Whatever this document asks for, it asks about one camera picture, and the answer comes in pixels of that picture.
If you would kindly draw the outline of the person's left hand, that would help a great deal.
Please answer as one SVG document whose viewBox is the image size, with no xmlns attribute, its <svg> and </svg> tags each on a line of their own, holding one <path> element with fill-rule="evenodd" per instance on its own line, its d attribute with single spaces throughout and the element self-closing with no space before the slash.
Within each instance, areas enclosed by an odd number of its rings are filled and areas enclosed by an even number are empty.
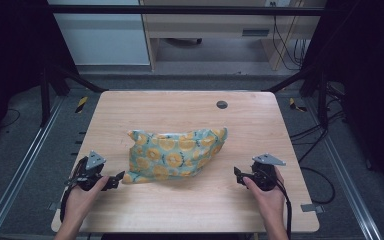
<svg viewBox="0 0 384 240">
<path fill-rule="evenodd" d="M 75 186 L 66 202 L 63 223 L 82 223 L 108 180 L 108 176 L 100 178 L 89 191 L 84 191 L 79 186 Z"/>
</svg>

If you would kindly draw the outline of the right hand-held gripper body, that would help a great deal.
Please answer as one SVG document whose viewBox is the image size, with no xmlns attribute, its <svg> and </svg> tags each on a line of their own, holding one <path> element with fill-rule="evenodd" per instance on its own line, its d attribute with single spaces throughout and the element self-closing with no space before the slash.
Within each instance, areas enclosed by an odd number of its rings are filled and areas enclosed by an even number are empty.
<svg viewBox="0 0 384 240">
<path fill-rule="evenodd" d="M 262 190 L 271 191 L 277 186 L 276 166 L 285 166 L 286 162 L 279 158 L 264 153 L 252 158 L 254 163 L 251 165 L 252 174 L 250 179 Z"/>
</svg>

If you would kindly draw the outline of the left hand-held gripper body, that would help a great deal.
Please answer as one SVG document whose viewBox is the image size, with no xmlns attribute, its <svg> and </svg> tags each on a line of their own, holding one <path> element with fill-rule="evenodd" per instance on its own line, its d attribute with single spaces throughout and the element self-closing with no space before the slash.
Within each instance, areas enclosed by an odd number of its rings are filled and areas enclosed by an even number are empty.
<svg viewBox="0 0 384 240">
<path fill-rule="evenodd" d="M 101 171 L 105 162 L 104 157 L 91 150 L 88 156 L 78 161 L 68 179 L 68 185 L 78 185 L 82 190 L 89 191 L 102 177 Z"/>
</svg>

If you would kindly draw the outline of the black metal frame stand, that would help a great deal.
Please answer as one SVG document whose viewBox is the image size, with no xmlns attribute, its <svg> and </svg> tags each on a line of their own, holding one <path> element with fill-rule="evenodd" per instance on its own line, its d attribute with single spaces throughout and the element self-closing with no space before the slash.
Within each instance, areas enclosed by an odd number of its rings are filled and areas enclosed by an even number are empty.
<svg viewBox="0 0 384 240">
<path fill-rule="evenodd" d="M 42 107 L 41 127 L 44 127 L 51 118 L 49 87 L 52 87 L 58 96 L 66 96 L 70 92 L 70 88 L 66 83 L 67 79 L 71 79 L 95 93 L 103 93 L 106 91 L 105 88 L 99 87 L 82 78 L 79 74 L 64 69 L 61 66 L 48 65 L 44 67 L 40 73 Z"/>
<path fill-rule="evenodd" d="M 324 129 L 328 128 L 327 116 L 327 76 L 322 67 L 310 65 L 303 68 L 296 74 L 288 77 L 286 80 L 269 87 L 266 92 L 276 93 L 281 89 L 295 83 L 298 80 L 303 80 L 303 84 L 299 90 L 303 97 L 311 96 L 315 91 L 318 91 L 317 98 L 317 119 Z"/>
</svg>

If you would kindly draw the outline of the white cabinet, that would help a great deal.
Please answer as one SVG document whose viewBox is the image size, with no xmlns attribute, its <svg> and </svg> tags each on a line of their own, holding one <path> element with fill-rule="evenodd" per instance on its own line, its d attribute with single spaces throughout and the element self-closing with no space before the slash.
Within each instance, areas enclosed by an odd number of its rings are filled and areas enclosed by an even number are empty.
<svg viewBox="0 0 384 240">
<path fill-rule="evenodd" d="M 149 65 L 140 14 L 54 15 L 78 66 Z"/>
</svg>

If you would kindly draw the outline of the black curtain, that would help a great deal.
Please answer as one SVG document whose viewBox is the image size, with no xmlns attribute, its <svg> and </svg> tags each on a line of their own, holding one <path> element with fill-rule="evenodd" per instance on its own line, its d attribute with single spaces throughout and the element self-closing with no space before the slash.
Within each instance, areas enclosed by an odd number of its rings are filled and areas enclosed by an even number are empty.
<svg viewBox="0 0 384 240">
<path fill-rule="evenodd" d="M 0 123 L 9 100 L 40 84 L 47 65 L 77 71 L 48 0 L 0 0 Z"/>
<path fill-rule="evenodd" d="M 320 18 L 305 56 L 306 66 L 327 54 L 325 73 L 345 86 L 345 109 L 372 163 L 384 174 L 384 0 L 326 0 L 332 15 Z"/>
</svg>

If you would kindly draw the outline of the aluminium floor rail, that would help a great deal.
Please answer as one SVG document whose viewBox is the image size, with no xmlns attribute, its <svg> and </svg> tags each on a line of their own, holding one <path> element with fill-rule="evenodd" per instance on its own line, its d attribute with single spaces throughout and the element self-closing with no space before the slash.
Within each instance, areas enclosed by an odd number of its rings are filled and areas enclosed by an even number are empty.
<svg viewBox="0 0 384 240">
<path fill-rule="evenodd" d="M 46 141 L 49 132 L 57 118 L 61 106 L 64 102 L 64 97 L 56 97 L 55 103 L 51 108 L 50 117 L 45 121 L 44 125 L 41 126 L 31 144 L 29 145 L 28 150 L 23 156 L 20 164 L 18 165 L 16 171 L 12 175 L 10 182 L 8 183 L 4 193 L 0 197 L 0 228 L 3 221 L 5 220 L 9 210 L 11 209 L 15 198 L 17 197 L 19 191 L 21 190 L 27 175 L 30 172 L 31 167 L 35 163 L 37 156 Z"/>
<path fill-rule="evenodd" d="M 315 122 L 316 130 L 320 132 L 318 142 L 323 145 L 326 155 L 325 160 L 329 161 L 328 166 L 335 173 L 336 182 L 340 185 L 342 194 L 347 199 L 346 205 L 351 209 L 365 240 L 382 240 L 380 231 L 373 220 L 369 209 L 364 202 L 351 174 L 346 169 L 346 165 L 341 158 L 338 149 L 329 135 L 329 128 L 332 124 L 345 117 L 343 111 L 338 111 L 327 116 L 327 126 L 321 126 L 321 120 L 316 113 L 316 106 L 313 100 L 305 99 L 304 103 L 308 107 L 308 112 Z"/>
</svg>

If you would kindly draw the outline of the black horizontal frame bar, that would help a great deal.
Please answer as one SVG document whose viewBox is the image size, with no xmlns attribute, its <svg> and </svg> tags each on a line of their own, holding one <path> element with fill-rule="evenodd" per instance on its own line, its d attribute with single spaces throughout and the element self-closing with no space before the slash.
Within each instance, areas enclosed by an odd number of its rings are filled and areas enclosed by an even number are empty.
<svg viewBox="0 0 384 240">
<path fill-rule="evenodd" d="M 49 5 L 53 13 L 322 16 L 324 8 L 234 6 Z"/>
</svg>

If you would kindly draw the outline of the yellow black striped tape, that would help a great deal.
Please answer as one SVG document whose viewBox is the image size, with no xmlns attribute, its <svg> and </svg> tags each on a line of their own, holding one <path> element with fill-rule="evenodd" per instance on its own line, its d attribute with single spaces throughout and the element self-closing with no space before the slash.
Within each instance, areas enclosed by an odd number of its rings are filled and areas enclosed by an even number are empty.
<svg viewBox="0 0 384 240">
<path fill-rule="evenodd" d="M 300 112 L 307 112 L 307 108 L 306 107 L 302 107 L 302 106 L 298 106 L 295 103 L 294 98 L 290 98 L 289 99 L 289 106 L 290 106 L 291 109 L 294 109 L 294 110 L 297 110 L 297 111 L 300 111 Z"/>
<path fill-rule="evenodd" d="M 76 107 L 75 113 L 82 113 L 83 108 L 84 108 L 87 100 L 88 100 L 87 96 L 81 97 L 81 99 L 79 100 L 78 105 Z"/>
</svg>

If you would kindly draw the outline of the person's right hand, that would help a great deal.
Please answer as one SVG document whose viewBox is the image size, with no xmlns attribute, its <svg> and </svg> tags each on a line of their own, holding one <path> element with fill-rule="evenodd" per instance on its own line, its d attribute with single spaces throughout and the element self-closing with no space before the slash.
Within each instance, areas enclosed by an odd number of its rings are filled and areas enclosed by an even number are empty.
<svg viewBox="0 0 384 240">
<path fill-rule="evenodd" d="M 243 181 L 257 201 L 265 229 L 283 228 L 285 197 L 282 191 L 278 187 L 270 191 L 263 191 L 249 177 L 244 177 Z"/>
</svg>

